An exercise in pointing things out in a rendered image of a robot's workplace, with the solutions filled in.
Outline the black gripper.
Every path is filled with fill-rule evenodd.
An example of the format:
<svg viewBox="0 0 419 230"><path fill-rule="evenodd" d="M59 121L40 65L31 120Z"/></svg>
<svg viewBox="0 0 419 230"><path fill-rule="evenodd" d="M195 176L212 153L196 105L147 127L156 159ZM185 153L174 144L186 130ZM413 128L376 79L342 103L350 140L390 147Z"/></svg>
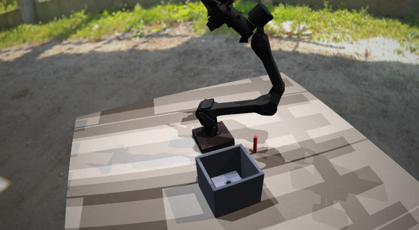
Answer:
<svg viewBox="0 0 419 230"><path fill-rule="evenodd" d="M235 28L244 18L243 13L233 7L234 0L201 0L208 11L207 17L210 23L217 23L223 19L227 27Z"/></svg>

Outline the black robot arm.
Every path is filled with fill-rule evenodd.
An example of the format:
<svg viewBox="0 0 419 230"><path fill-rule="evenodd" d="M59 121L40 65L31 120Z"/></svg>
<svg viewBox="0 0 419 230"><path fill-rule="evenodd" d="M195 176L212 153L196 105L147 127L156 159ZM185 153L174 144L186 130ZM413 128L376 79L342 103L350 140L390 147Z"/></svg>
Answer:
<svg viewBox="0 0 419 230"><path fill-rule="evenodd" d="M274 16L260 2L248 13L248 16L248 19L244 17L233 29L242 36L239 42L247 43L257 27L256 33L252 36L251 47L263 62L273 87L268 94L252 100L217 103L211 98L201 101L195 115L204 126L202 131L206 138L221 134L217 126L217 116L220 115L257 113L262 116L273 116L285 91L285 83L272 56L268 36L264 33L264 25Z"/></svg>

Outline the white plate with hole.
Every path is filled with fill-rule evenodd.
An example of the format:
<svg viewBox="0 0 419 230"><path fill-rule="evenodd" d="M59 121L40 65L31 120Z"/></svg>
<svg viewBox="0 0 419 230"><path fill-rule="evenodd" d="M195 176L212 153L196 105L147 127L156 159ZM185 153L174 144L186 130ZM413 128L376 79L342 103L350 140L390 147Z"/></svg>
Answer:
<svg viewBox="0 0 419 230"><path fill-rule="evenodd" d="M215 187L220 187L238 180L241 180L241 178L236 171L211 178Z"/></svg>

